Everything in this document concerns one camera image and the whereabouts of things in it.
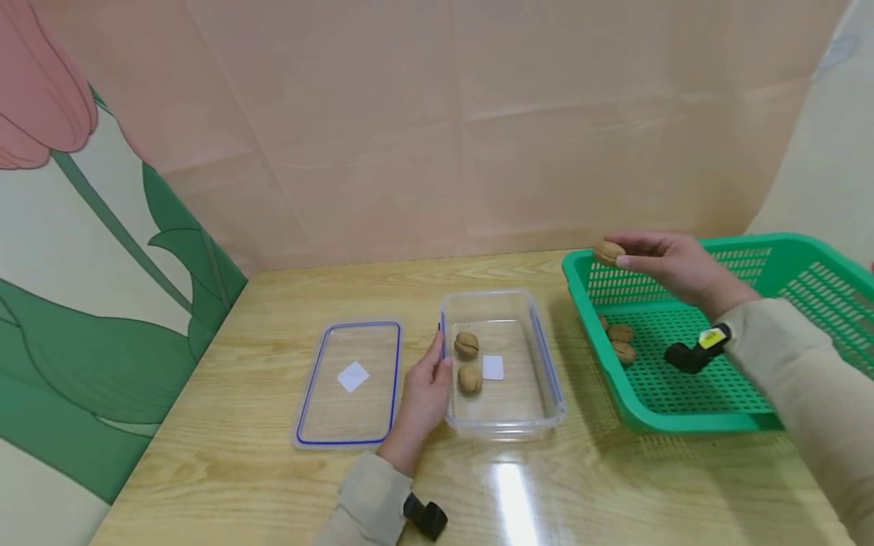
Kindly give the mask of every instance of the green stem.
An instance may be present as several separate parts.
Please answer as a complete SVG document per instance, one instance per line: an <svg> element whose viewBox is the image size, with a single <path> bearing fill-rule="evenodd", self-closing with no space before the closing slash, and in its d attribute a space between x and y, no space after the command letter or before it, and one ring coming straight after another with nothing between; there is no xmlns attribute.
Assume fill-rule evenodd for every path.
<svg viewBox="0 0 874 546"><path fill-rule="evenodd" d="M191 303L185 299L185 296L179 292L176 285L170 282L170 279L168 279L161 269L155 265L152 258L150 258L142 247L137 244L134 238L131 237L130 232L128 232L121 221L119 221L118 217L108 207L103 200L103 197L94 191L94 188L88 182L88 179L85 178L85 175L82 173L81 169L79 169L79 165L73 161L72 157L65 152L52 150L52 159L55 160L70 181L70 184L73 185L73 188L76 189L82 199L85 200L85 203L91 207L91 210L94 211L97 218L99 218L109 232L113 234L115 240L117 240L121 246L128 251L128 254L136 260L136 263L139 264L156 283L158 283L158 286L163 288L163 291L166 292L167 295L173 298L179 306L190 314Z"/></svg>

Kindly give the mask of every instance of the white square sticker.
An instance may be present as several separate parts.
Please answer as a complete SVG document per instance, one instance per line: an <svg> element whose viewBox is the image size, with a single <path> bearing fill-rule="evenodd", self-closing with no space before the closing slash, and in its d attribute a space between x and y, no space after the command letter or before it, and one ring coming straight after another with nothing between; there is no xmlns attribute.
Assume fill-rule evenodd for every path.
<svg viewBox="0 0 874 546"><path fill-rule="evenodd" d="M371 374L367 373L367 370L364 369L364 366L355 361L346 367L345 370L340 372L340 375L336 377L336 380L340 382L346 392L352 393L353 390L357 389L361 386L361 384L367 381L367 378L370 377Z"/></svg>
<svg viewBox="0 0 874 546"><path fill-rule="evenodd" d="M503 379L503 357L499 355L482 356L482 378L489 381Z"/></svg>

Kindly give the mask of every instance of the black wrist strap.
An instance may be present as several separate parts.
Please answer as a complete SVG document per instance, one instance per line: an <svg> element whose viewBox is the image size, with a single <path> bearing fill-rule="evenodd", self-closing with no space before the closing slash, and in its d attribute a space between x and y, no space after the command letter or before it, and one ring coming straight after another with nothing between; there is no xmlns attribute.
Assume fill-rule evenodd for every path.
<svg viewBox="0 0 874 546"><path fill-rule="evenodd" d="M711 360L723 353L725 344L731 339L732 329L720 322L713 328L701 332L698 335L698 342L691 349L682 343L674 343L664 352L664 359L680 371L697 374Z"/></svg>
<svg viewBox="0 0 874 546"><path fill-rule="evenodd" d="M437 540L449 521L446 513L439 506L433 502L428 502L428 505L424 506L413 493L410 493L404 502L404 517L413 522L416 529L432 541Z"/></svg>

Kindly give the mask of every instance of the green plastic basket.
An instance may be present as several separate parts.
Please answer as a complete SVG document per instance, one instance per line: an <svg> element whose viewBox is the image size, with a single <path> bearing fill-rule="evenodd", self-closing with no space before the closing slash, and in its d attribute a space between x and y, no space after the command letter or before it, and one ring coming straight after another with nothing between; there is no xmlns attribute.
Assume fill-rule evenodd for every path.
<svg viewBox="0 0 874 546"><path fill-rule="evenodd" d="M874 275L814 238L791 233L702 241L714 258L766 297L791 301L831 335L838 352L874 377ZM704 315L639 273L604 267L591 250L571 252L562 269L583 329L622 418L637 431L780 430L768 402L721 356L701 373L665 362L672 343L693 343ZM598 313L635 330L637 361L623 368Z"/></svg>

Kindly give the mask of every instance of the pink backdrop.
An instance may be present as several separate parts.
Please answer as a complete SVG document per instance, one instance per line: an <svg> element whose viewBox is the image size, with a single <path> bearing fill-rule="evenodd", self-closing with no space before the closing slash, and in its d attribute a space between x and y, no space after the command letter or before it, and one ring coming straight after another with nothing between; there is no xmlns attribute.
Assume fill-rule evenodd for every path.
<svg viewBox="0 0 874 546"><path fill-rule="evenodd" d="M742 232L846 0L32 0L247 273Z"/></svg>

